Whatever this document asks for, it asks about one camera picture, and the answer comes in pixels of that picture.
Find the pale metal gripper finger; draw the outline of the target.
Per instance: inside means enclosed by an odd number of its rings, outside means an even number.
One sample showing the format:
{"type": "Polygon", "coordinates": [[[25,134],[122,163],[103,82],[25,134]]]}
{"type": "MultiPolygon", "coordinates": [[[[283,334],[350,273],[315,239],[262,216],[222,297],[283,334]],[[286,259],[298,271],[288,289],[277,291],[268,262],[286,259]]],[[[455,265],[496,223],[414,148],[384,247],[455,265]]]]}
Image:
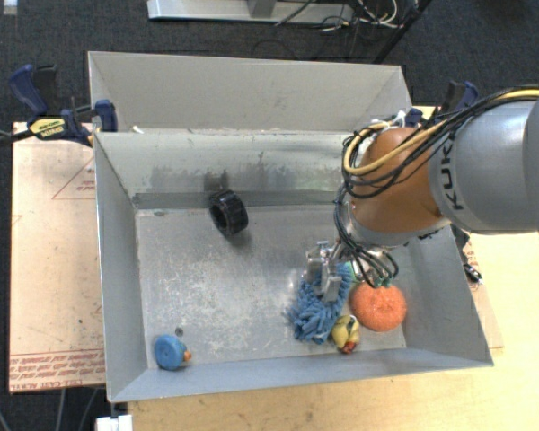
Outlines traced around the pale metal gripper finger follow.
{"type": "Polygon", "coordinates": [[[305,281],[313,284],[322,274],[325,261],[329,258],[331,248],[328,241],[317,242],[305,253],[305,281]]]}
{"type": "Polygon", "coordinates": [[[322,265],[321,298],[326,303],[338,299],[343,277],[341,264],[338,261],[327,259],[322,265]]]}

